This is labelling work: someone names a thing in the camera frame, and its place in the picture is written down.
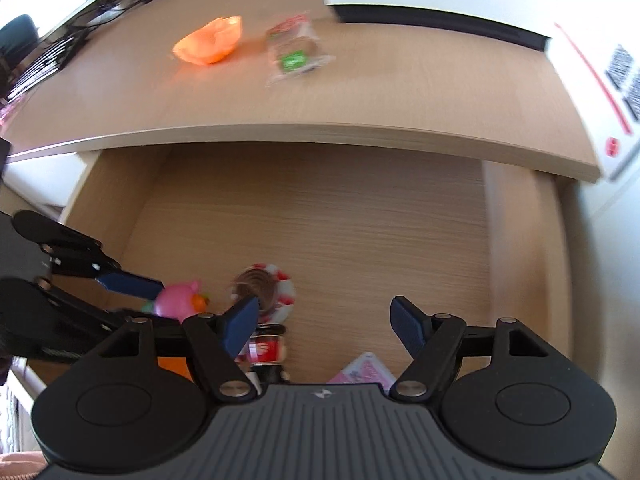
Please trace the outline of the clear snack packet green label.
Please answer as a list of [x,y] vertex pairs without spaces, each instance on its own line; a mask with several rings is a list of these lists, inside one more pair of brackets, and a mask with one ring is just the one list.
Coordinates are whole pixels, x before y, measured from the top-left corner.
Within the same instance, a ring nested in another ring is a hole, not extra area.
[[292,15],[270,27],[265,43],[270,64],[268,84],[318,70],[334,60],[307,13]]

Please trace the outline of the black keyboard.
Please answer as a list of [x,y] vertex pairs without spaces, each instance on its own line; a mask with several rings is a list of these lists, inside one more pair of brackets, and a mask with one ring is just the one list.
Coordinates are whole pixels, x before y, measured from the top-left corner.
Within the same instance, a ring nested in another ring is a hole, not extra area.
[[44,80],[60,72],[85,47],[89,34],[88,28],[77,29],[47,47],[12,82],[8,92],[2,98],[3,102],[6,104],[14,102]]

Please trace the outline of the pink Volcano snack pack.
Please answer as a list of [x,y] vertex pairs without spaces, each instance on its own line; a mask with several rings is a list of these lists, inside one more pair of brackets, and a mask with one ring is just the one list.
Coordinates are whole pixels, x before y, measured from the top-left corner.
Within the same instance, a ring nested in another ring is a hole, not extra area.
[[385,392],[396,377],[372,352],[364,352],[329,380],[329,384],[379,384]]

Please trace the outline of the small cola bottle keychain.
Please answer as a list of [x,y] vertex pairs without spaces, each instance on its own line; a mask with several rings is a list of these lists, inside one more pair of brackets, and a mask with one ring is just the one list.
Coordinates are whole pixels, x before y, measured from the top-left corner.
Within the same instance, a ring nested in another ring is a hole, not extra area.
[[291,379],[284,367],[288,356],[283,324],[259,325],[235,358],[259,394],[270,385],[285,385]]

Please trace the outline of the white box red print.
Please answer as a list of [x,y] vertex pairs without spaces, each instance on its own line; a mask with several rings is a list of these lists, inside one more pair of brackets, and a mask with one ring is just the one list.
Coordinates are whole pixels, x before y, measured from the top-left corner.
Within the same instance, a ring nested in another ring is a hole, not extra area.
[[639,36],[557,24],[547,56],[578,111],[602,177],[617,180],[639,155]]

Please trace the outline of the chocolate flower cupcake toy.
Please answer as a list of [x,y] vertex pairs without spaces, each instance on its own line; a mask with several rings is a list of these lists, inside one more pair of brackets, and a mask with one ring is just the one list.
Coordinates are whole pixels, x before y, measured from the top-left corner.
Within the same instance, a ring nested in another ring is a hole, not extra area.
[[291,314],[296,291],[291,277],[273,263],[255,263],[232,282],[233,301],[255,296],[259,301],[260,324],[283,324]]

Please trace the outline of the pink round toy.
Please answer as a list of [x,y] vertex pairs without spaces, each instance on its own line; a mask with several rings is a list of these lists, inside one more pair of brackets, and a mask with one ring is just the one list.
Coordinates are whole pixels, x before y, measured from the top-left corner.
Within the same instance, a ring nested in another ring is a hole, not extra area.
[[182,322],[206,312],[208,305],[209,298],[201,292],[201,282],[190,281],[166,286],[154,300],[144,304],[141,311]]

